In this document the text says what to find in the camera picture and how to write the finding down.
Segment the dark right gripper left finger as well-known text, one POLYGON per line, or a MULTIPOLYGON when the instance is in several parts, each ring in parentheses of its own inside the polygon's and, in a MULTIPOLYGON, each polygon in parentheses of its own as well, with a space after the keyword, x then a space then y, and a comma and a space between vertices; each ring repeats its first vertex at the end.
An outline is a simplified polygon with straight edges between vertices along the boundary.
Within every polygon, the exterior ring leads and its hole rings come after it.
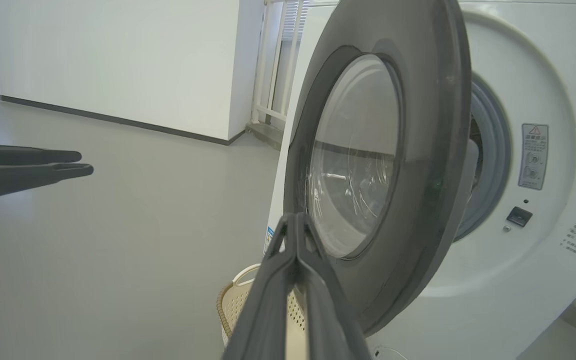
POLYGON ((224 360, 286 358, 287 303, 297 277, 297 218, 286 213, 279 219, 222 354, 224 360))

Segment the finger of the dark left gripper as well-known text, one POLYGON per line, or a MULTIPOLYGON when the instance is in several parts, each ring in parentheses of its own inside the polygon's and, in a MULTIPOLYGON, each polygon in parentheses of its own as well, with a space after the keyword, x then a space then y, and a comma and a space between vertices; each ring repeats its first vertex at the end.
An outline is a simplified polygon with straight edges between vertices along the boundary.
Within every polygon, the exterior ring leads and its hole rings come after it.
POLYGON ((76 163, 81 159, 82 154, 76 151, 0 145, 0 166, 41 166, 55 163, 76 163))
POLYGON ((90 176, 91 164, 60 162, 39 165, 0 165, 0 196, 45 187, 63 180, 90 176))

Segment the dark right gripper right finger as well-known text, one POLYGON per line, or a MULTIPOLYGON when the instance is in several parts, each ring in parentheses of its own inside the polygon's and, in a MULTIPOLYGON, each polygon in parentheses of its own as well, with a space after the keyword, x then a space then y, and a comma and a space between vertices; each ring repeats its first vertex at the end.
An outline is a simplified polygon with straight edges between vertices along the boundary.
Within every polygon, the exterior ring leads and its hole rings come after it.
POLYGON ((371 354, 310 217, 297 214, 298 287, 306 301, 307 346, 311 360, 370 360, 371 354))

